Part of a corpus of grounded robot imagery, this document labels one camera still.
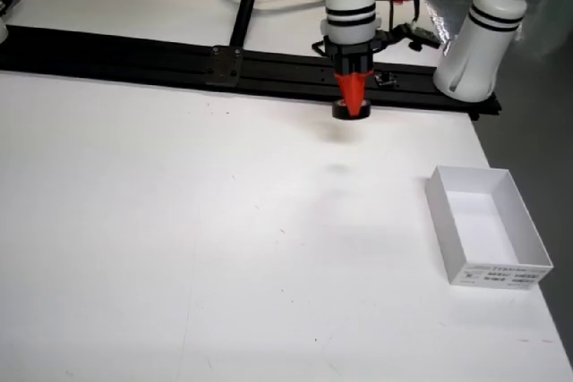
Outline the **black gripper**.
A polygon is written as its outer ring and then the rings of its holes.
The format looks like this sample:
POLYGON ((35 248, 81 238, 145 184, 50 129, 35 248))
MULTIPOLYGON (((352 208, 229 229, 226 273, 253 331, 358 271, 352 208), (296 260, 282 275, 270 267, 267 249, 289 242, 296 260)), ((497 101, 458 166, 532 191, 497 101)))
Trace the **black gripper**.
POLYGON ((369 116, 371 101, 365 98, 365 84, 373 70, 373 56, 385 48, 385 41, 375 36, 366 42, 353 45, 335 43, 325 37, 326 56, 332 62, 341 98, 334 103, 335 116, 369 116))

